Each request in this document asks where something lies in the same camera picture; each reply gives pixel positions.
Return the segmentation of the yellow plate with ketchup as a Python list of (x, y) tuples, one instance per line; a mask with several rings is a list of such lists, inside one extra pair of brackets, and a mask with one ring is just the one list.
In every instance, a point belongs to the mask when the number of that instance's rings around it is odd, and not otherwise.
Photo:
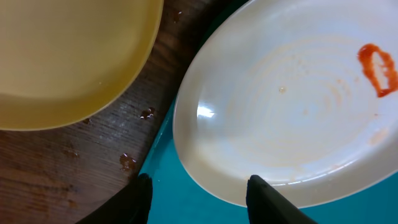
[(117, 99), (152, 50), (163, 0), (1, 0), (1, 129), (58, 128)]

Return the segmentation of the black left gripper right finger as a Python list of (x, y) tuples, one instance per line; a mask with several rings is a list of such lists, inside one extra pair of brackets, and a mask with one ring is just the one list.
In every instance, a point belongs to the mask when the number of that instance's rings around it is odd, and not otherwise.
[(247, 183), (250, 224), (317, 224), (258, 175)]

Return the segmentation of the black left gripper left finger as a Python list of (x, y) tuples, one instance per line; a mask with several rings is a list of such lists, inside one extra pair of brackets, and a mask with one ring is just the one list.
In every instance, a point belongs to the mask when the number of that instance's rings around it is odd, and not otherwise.
[(146, 224), (152, 196), (152, 179), (146, 173), (140, 174), (76, 224)]

